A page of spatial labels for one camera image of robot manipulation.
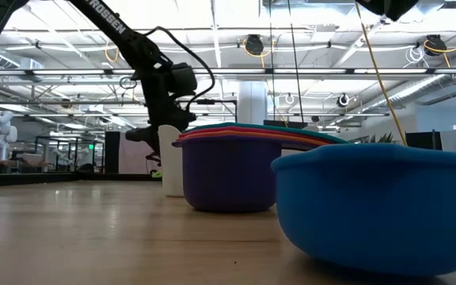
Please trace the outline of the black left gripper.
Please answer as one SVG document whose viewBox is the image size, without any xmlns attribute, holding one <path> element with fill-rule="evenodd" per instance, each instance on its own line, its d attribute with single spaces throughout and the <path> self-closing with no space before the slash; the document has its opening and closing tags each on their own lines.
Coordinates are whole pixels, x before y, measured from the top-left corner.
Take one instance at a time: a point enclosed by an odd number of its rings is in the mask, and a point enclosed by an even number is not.
<svg viewBox="0 0 456 285">
<path fill-rule="evenodd" d="M 161 161 L 157 127 L 171 125 L 183 131 L 195 121 L 196 116 L 187 108 L 182 108 L 177 99 L 195 95 L 196 88 L 196 76 L 187 63 L 145 70 L 142 73 L 142 90 L 151 126 L 127 131 L 125 138 L 145 142 L 152 149 L 147 158 Z"/>
</svg>

